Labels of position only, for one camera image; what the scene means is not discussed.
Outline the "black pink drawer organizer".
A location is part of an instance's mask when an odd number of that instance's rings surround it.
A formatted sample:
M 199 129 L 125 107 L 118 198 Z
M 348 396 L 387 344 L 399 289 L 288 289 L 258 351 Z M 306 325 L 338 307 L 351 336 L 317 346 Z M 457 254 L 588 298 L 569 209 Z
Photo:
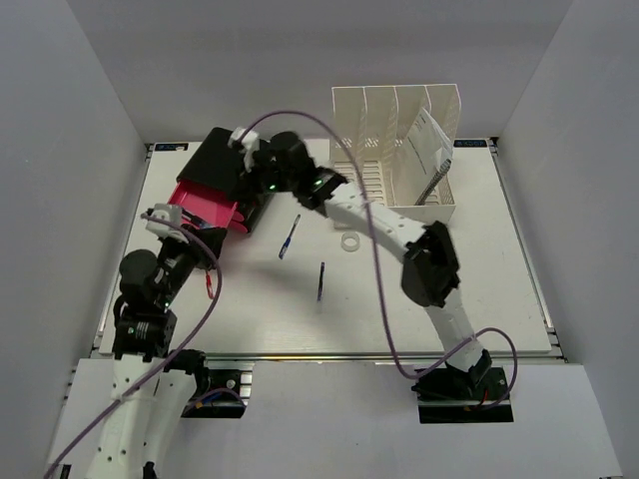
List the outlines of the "black pink drawer organizer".
M 201 217 L 211 227 L 252 232 L 271 199 L 244 195 L 241 155 L 228 146 L 232 131 L 214 128 L 178 173 L 168 203 Z

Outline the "dark blue pen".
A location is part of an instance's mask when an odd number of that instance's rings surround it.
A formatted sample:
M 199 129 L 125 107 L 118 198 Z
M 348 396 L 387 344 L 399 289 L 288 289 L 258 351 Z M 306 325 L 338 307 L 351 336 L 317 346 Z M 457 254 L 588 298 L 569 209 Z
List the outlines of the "dark blue pen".
M 321 300 L 322 300 L 323 286 L 324 286 L 324 276 L 325 276 L 325 261 L 322 261 L 320 263 L 320 267 L 319 267 L 319 282 L 318 282 L 317 302 L 321 302 Z

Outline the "white instruction booklet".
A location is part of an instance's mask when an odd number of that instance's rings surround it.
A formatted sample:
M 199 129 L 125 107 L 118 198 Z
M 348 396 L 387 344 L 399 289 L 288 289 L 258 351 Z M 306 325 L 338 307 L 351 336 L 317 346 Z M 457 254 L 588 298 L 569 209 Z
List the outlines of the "white instruction booklet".
M 422 107 L 403 140 L 400 152 L 401 201 L 409 206 L 423 206 L 450 169 L 452 142 Z

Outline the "blue clear-cap pen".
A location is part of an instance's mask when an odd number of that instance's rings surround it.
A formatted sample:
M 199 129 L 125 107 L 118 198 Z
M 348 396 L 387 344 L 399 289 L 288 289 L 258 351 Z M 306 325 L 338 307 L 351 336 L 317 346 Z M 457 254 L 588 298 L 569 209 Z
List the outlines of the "blue clear-cap pen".
M 182 210 L 182 221 L 185 225 L 191 225 L 196 229 L 208 229 L 211 227 L 209 223 L 201 217 L 194 215 L 186 210 Z

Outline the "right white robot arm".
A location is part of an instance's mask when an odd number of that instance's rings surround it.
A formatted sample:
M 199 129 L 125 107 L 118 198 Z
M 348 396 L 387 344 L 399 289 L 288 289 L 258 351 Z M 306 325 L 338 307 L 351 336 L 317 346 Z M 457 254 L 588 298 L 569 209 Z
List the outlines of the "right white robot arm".
M 356 183 L 319 166 L 294 132 L 262 147 L 253 131 L 236 129 L 229 145 L 244 160 L 253 192 L 289 192 L 306 209 L 370 238 L 401 264 L 400 287 L 430 318 L 448 356 L 452 389 L 471 398 L 487 384 L 488 351 L 477 339 L 460 292 L 459 261 L 447 226 L 425 225 L 365 198 Z

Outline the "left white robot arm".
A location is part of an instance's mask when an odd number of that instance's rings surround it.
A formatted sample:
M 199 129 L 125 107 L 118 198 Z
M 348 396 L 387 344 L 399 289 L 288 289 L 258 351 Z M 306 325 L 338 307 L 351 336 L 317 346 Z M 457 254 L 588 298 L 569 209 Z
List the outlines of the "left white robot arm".
M 187 229 L 198 242 L 170 232 L 158 253 L 135 249 L 120 262 L 111 389 L 119 406 L 105 418 L 89 478 L 160 477 L 188 400 L 210 389 L 204 353 L 171 346 L 177 317 L 170 305 L 194 269 L 213 268 L 227 231 Z

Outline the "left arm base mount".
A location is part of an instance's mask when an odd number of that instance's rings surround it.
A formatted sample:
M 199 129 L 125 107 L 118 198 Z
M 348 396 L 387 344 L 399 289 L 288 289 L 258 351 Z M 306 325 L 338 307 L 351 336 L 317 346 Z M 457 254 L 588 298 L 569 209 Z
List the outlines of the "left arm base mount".
M 252 371 L 247 367 L 209 361 L 204 352 L 181 351 L 165 368 L 179 370 L 195 380 L 196 389 L 187 400 L 183 418 L 240 419 L 251 394 Z

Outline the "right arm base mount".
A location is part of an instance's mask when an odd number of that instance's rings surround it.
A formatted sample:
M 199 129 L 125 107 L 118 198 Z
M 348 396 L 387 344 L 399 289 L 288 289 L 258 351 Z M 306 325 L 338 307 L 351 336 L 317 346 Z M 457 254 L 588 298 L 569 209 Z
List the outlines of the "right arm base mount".
M 510 392 L 502 367 L 492 365 L 483 349 L 469 372 L 446 364 L 418 379 L 411 387 L 417 397 L 420 424 L 512 423 Z

